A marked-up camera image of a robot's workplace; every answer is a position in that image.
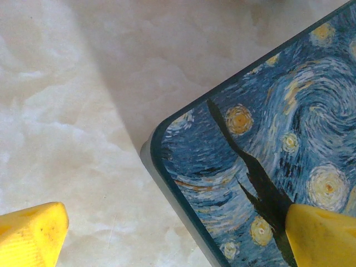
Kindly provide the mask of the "starry night tin box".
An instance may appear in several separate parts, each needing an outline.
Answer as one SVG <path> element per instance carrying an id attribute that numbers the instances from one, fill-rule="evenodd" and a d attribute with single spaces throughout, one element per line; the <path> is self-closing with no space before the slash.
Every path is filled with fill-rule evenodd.
<path id="1" fill-rule="evenodd" d="M 356 0 L 162 121 L 141 160 L 212 267 L 296 267 L 250 199 L 356 217 Z"/>

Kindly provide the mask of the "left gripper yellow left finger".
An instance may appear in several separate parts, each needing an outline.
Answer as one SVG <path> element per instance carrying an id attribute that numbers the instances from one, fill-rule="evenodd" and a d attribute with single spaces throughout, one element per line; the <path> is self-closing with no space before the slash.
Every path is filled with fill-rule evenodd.
<path id="1" fill-rule="evenodd" d="M 68 228 L 61 202 L 0 215 L 0 267 L 56 267 Z"/>

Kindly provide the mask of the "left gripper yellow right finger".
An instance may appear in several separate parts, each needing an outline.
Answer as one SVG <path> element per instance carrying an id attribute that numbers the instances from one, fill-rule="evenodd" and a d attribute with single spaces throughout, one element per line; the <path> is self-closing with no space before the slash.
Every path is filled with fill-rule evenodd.
<path id="1" fill-rule="evenodd" d="M 285 230 L 298 267 L 356 267 L 356 217 L 293 204 Z"/>

